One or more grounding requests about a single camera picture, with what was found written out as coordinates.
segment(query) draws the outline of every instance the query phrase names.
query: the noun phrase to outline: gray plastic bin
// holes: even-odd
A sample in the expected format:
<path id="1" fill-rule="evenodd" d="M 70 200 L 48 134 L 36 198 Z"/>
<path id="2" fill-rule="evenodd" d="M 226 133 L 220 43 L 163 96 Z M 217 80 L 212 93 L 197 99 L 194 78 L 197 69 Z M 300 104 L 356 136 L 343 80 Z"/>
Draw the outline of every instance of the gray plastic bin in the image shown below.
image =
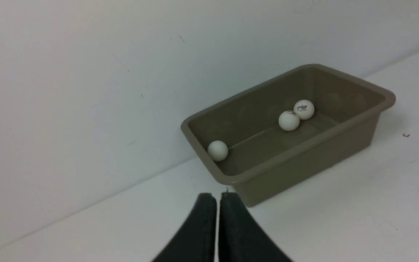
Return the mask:
<path id="1" fill-rule="evenodd" d="M 313 102 L 315 114 L 282 130 L 279 115 L 302 99 Z M 389 90 L 309 64 L 190 116 L 181 129 L 216 181 L 251 207 L 364 149 L 394 103 Z M 206 152 L 215 140 L 229 147 L 222 162 Z"/>

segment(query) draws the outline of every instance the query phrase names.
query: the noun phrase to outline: small dark speck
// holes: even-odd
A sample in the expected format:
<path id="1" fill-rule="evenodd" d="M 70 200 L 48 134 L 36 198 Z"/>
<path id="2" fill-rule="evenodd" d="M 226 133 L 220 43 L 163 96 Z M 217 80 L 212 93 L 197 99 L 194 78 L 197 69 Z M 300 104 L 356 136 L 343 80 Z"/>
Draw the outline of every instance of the small dark speck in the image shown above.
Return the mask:
<path id="1" fill-rule="evenodd" d="M 134 140 L 134 141 L 131 141 L 130 143 L 128 143 L 126 146 L 133 146 L 133 144 L 135 144 L 137 141 L 136 140 Z"/>

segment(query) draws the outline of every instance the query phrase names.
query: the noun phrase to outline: white ping pong ball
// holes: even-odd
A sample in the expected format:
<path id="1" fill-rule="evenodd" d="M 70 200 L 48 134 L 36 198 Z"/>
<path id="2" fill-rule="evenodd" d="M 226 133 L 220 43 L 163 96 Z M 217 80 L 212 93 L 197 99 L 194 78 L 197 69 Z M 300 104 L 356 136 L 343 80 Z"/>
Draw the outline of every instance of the white ping pong ball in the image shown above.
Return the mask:
<path id="1" fill-rule="evenodd" d="M 279 116 L 279 126 L 285 131 L 293 131 L 300 124 L 300 118 L 294 111 L 285 111 Z"/>
<path id="2" fill-rule="evenodd" d="M 208 154 L 211 156 L 211 159 L 215 162 L 220 162 L 226 159 L 229 153 L 229 149 L 227 148 L 226 143 L 223 141 L 212 141 L 211 144 L 208 146 Z"/>
<path id="3" fill-rule="evenodd" d="M 315 113 L 315 106 L 308 100 L 300 100 L 294 106 L 294 112 L 301 120 L 310 119 Z"/>

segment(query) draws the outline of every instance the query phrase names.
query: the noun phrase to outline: printed logo on ball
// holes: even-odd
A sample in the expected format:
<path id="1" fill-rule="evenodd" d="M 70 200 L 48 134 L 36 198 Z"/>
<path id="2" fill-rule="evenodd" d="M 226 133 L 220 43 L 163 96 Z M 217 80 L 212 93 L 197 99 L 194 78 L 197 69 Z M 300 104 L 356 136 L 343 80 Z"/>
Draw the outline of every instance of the printed logo on ball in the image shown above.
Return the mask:
<path id="1" fill-rule="evenodd" d="M 297 107 L 297 111 L 306 111 L 306 110 L 307 110 L 307 108 L 308 108 L 308 106 L 301 105 L 301 106 L 298 106 L 298 107 Z"/>

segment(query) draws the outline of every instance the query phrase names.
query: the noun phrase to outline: white table surface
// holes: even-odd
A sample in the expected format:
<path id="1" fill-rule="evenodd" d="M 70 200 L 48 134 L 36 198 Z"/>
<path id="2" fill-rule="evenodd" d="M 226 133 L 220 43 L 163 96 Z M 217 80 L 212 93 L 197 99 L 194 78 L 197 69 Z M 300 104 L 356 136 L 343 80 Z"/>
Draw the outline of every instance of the white table surface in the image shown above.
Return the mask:
<path id="1" fill-rule="evenodd" d="M 419 53 L 366 79 L 397 96 L 372 145 L 250 209 L 296 262 L 419 261 Z M 200 192 L 223 191 L 191 159 L 0 249 L 0 262 L 149 261 Z"/>

